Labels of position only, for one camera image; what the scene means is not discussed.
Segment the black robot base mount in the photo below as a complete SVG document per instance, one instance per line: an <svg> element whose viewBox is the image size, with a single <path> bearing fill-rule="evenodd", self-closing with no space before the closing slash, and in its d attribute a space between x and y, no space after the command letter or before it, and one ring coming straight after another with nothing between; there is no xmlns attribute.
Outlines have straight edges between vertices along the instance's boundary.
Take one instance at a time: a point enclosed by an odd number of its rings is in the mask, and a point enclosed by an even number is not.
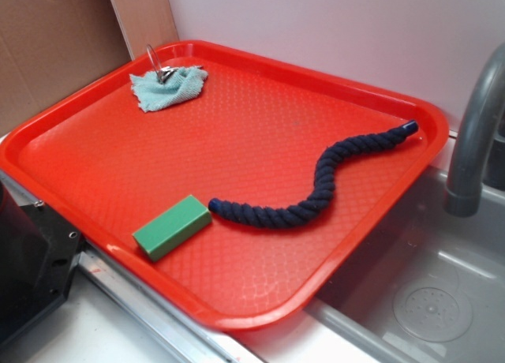
<svg viewBox="0 0 505 363"><path fill-rule="evenodd" d="M81 232L48 205L19 205L1 186L1 348L69 296Z"/></svg>

